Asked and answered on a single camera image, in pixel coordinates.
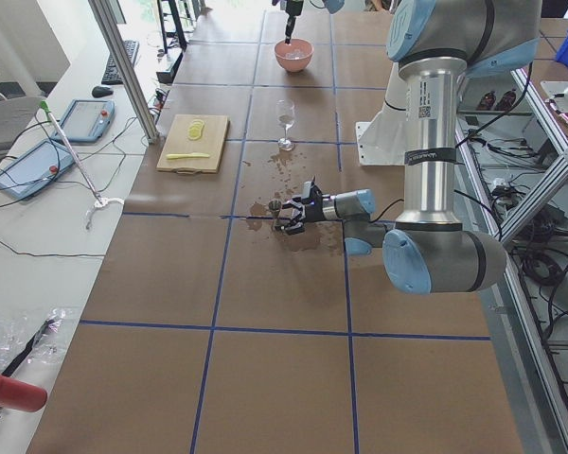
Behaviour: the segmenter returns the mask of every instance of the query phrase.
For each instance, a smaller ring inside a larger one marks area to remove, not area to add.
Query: black computer mouse
[[[113,93],[114,89],[112,87],[108,87],[107,85],[97,85],[93,88],[91,95],[93,95],[93,97],[104,97],[112,95]]]

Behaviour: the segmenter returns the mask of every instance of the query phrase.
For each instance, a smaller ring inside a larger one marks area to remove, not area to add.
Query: qr code
[[[418,108],[419,118],[429,118],[432,116],[432,106],[420,106]]]

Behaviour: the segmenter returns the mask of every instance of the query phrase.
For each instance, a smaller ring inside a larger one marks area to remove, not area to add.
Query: wine glass
[[[288,138],[288,129],[294,124],[294,103],[289,99],[280,99],[276,106],[277,121],[284,128],[284,137],[277,141],[280,149],[290,151],[294,143]]]

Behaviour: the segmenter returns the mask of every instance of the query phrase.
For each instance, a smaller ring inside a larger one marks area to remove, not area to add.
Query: red cylinder
[[[43,388],[0,375],[0,407],[21,411],[37,411],[46,403]]]

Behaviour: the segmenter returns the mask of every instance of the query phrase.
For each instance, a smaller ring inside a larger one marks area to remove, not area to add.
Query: wine glass base
[[[277,141],[277,146],[284,151],[291,151],[294,149],[294,143],[289,139],[280,139]]]

